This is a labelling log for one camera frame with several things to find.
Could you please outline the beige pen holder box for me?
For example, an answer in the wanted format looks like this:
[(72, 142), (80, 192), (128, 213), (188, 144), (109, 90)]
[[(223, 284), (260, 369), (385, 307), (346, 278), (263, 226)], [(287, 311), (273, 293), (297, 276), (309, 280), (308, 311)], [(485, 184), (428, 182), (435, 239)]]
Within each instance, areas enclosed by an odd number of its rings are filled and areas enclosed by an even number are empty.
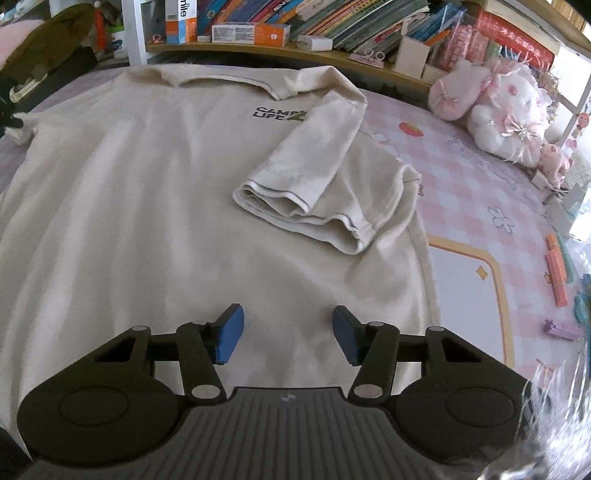
[(403, 37), (394, 60), (394, 72), (420, 79), (431, 47), (409, 37)]

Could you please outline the white pink plush bunny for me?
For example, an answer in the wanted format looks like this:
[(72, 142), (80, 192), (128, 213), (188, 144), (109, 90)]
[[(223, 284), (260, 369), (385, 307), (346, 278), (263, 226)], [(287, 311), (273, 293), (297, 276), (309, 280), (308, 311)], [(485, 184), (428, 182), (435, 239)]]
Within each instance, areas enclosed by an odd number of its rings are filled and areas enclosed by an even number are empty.
[(571, 161), (545, 138), (551, 98), (527, 65), (500, 57), (483, 64), (462, 59), (431, 86), (428, 105), (442, 120), (464, 120), (480, 150), (541, 171), (554, 188), (562, 185)]

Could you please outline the orange highlighter pen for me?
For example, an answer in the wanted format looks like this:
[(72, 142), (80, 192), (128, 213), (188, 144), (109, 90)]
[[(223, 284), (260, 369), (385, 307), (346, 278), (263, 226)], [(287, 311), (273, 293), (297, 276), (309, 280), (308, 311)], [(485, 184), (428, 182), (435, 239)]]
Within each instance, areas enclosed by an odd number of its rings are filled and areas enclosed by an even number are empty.
[(567, 307), (569, 298), (566, 288), (566, 267), (556, 235), (554, 233), (547, 235), (546, 243), (548, 251), (545, 258), (549, 268), (555, 302), (558, 307)]

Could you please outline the white shelf frame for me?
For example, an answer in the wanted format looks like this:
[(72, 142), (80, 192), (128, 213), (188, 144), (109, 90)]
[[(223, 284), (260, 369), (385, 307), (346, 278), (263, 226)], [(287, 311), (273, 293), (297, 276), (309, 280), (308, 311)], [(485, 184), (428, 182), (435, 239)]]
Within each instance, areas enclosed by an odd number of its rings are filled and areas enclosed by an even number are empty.
[(131, 66), (146, 65), (153, 57), (146, 48), (154, 35), (165, 35), (164, 0), (122, 0), (125, 45)]

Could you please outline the white orange flat carton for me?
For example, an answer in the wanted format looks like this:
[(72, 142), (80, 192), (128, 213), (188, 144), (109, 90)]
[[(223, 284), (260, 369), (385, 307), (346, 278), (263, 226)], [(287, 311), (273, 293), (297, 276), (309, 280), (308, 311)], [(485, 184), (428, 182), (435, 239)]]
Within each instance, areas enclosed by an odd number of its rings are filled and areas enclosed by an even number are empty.
[(211, 28), (211, 42), (283, 47), (290, 39), (290, 25), (266, 23), (221, 23)]

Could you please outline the beige polo shirt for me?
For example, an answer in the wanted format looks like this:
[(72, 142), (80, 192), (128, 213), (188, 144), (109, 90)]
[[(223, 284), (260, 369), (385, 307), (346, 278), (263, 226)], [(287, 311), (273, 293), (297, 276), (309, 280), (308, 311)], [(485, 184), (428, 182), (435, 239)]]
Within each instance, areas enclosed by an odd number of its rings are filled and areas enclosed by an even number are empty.
[(226, 388), (346, 387), (332, 334), (440, 321), (422, 178), (366, 127), (335, 68), (129, 69), (10, 137), (1, 195), (1, 423), (37, 385), (136, 325), (170, 333), (232, 304)]

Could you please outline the white orange usmile box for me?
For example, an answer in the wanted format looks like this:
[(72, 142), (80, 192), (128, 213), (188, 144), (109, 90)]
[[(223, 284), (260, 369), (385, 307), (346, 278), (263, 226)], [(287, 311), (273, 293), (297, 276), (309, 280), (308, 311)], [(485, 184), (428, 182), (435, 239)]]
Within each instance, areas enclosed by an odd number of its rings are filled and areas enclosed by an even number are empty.
[(197, 2), (165, 1), (165, 35), (169, 45), (183, 45), (197, 40)]

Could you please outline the teal highlighter pen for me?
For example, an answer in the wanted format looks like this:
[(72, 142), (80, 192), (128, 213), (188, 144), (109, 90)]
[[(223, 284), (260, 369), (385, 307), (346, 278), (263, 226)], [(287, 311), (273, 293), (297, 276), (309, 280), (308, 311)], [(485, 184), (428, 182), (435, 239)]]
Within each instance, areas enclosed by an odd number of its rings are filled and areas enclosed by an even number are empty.
[(565, 242), (564, 242), (562, 236), (560, 234), (556, 234), (556, 238), (558, 241), (559, 249), (561, 251), (561, 255), (562, 255), (562, 259), (563, 259), (563, 263), (564, 263), (564, 267), (565, 267), (566, 283), (572, 284), (573, 281), (575, 280), (575, 273), (576, 273), (572, 258), (570, 256), (570, 253), (565, 245)]

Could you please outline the small white box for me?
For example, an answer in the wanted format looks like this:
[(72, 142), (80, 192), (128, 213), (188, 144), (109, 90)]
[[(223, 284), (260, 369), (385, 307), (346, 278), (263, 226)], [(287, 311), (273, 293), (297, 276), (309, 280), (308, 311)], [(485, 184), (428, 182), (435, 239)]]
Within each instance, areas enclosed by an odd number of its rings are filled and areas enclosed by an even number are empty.
[(332, 50), (332, 39), (325, 36), (299, 35), (297, 48), (308, 52), (327, 52)]

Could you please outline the dark brown hanging garment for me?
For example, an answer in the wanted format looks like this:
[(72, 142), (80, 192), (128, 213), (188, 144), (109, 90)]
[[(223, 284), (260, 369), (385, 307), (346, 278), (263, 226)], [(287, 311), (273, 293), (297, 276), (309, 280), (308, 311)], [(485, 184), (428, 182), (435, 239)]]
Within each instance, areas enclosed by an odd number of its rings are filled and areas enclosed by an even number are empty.
[(4, 62), (1, 74), (23, 84), (37, 67), (51, 73), (81, 45), (93, 19), (94, 8), (90, 4), (66, 8), (27, 35)]

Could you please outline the purple pen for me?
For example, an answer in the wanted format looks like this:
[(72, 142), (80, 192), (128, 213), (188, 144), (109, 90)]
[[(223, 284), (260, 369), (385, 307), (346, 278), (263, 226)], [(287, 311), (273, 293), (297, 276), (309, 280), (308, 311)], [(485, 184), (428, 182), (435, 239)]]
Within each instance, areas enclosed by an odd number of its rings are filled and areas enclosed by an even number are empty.
[(545, 319), (543, 331), (550, 336), (568, 341), (576, 341), (584, 336), (582, 327), (576, 323), (557, 322)]

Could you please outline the wooden shelf board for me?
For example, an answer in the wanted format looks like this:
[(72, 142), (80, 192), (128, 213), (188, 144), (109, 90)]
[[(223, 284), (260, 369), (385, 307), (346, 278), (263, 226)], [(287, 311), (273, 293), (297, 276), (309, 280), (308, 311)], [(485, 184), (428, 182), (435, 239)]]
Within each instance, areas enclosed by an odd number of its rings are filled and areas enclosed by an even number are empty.
[(304, 62), (311, 62), (318, 65), (332, 65), (341, 70), (356, 72), (373, 77), (385, 82), (392, 83), (397, 87), (404, 87), (421, 94), (427, 94), (431, 85), (421, 79), (417, 79), (397, 71), (392, 65), (386, 62), (382, 67), (370, 66), (349, 59), (348, 54), (341, 51), (311, 52), (300, 50), (294, 45), (283, 47), (256, 46), (245, 44), (218, 44), (218, 43), (188, 43), (183, 45), (146, 44), (145, 50), (150, 54), (164, 52), (223, 52), (242, 55), (259, 55), (276, 59), (289, 59)]

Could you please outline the pink checkered cartoon table mat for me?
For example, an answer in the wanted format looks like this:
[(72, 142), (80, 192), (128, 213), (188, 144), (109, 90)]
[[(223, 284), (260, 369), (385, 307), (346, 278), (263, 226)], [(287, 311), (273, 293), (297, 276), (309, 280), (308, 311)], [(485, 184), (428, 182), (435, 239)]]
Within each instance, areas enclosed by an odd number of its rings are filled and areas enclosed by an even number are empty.
[(578, 330), (559, 307), (546, 261), (551, 227), (542, 197), (516, 166), (484, 154), (466, 130), (430, 112), (368, 93), (376, 139), (422, 175), (417, 210), (430, 237), (441, 323), (524, 377), (574, 365)]

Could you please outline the row of colourful books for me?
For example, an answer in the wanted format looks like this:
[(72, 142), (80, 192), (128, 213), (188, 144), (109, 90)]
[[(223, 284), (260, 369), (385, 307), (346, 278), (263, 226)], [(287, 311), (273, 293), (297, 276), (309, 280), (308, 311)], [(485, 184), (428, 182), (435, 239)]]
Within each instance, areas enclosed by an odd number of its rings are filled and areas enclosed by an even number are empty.
[(197, 39), (211, 41), (215, 24), (287, 24), (287, 43), (325, 36), (332, 50), (383, 59), (396, 54), (403, 37), (428, 42), (453, 30), (465, 13), (456, 1), (200, 1)]

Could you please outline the pink fluffy cushion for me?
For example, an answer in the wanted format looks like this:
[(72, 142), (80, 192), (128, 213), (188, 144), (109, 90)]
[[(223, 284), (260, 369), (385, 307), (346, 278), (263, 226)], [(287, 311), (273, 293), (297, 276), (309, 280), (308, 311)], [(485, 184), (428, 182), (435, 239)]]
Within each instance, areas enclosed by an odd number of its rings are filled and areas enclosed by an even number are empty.
[(21, 45), (27, 36), (38, 26), (34, 20), (12, 23), (0, 28), (0, 66), (3, 67), (8, 57)]

